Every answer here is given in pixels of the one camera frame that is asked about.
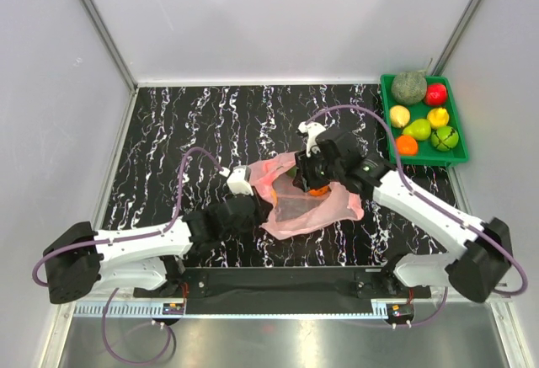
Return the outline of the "orange fruit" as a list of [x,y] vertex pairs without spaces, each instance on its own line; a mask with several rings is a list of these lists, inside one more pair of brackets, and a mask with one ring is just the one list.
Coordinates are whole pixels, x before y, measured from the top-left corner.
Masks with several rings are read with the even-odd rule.
[[319,189],[310,189],[308,191],[308,194],[314,197],[320,197],[320,196],[326,195],[329,191],[330,191],[330,188],[328,185],[326,185]]

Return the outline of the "pink plastic bag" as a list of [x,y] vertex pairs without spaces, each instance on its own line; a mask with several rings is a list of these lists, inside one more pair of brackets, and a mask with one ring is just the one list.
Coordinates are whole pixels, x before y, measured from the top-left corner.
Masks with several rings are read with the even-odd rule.
[[[281,153],[249,165],[250,184],[263,200],[273,206],[268,221],[261,225],[270,235],[284,240],[315,232],[336,221],[359,221],[363,218],[365,212],[361,198],[348,192],[342,184],[329,184],[330,191],[320,197],[311,196],[295,187],[293,178],[286,175],[295,166],[293,152]],[[278,197],[277,205],[271,198],[272,189]]]

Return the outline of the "pale yellow round fruit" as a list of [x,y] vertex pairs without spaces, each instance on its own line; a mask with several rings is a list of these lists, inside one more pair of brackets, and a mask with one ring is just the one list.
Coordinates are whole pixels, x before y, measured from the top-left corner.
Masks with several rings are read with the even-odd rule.
[[402,105],[394,105],[389,110],[389,117],[392,127],[402,129],[411,120],[409,110]]

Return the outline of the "green yellow pear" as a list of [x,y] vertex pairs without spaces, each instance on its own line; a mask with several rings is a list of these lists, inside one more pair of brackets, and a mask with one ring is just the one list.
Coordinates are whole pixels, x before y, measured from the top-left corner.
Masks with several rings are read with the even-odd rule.
[[416,141],[426,141],[432,132],[427,119],[417,119],[403,128],[402,135],[412,136]]

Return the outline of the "yellow lemon fruit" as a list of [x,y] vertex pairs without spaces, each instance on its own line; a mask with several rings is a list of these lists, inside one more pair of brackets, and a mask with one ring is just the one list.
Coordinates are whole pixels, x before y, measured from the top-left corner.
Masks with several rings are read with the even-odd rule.
[[431,128],[437,130],[443,126],[448,125],[450,115],[446,108],[438,107],[430,110],[427,114],[426,119],[430,123]]

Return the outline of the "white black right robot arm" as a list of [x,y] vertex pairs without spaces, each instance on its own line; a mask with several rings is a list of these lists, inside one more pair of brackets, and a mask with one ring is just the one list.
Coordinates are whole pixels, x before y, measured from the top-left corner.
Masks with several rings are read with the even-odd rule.
[[510,269],[510,229],[498,218],[489,222],[459,211],[414,182],[376,154],[362,155],[353,135],[302,122],[305,149],[295,155],[294,185],[304,191],[340,184],[363,200],[397,212],[445,249],[441,254],[399,254],[387,262],[383,290],[404,296],[416,286],[451,286],[461,296],[485,302]]

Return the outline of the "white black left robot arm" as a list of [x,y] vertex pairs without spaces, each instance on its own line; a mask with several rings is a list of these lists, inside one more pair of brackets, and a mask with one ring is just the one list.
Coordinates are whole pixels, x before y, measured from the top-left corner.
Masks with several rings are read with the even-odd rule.
[[231,236],[250,233],[267,222],[272,209],[257,194],[234,195],[181,216],[171,226],[106,231],[78,222],[44,250],[38,263],[45,270],[43,285],[56,305],[114,288],[175,296],[182,277],[172,259],[204,253]]

